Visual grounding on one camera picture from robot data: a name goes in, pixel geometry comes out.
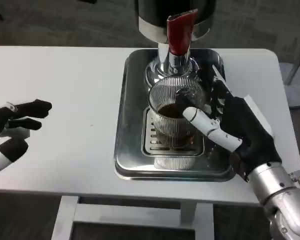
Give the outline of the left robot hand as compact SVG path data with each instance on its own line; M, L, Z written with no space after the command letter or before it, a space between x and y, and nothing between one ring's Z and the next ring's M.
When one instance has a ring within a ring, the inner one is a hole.
M0 144L0 172L27 152L30 131L42 127L37 119L46 118L52 107L51 102L41 99L19 104L7 102L0 107L0 138L9 138Z

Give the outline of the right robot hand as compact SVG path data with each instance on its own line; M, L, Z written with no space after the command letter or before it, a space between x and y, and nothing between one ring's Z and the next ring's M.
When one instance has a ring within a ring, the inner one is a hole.
M199 109L202 100L193 87L180 88L175 94L178 111L209 140L236 155L234 171L245 181L257 167L267 163L281 163L270 124L250 95L234 96L215 66L208 86L212 99L221 105L220 118L212 118Z

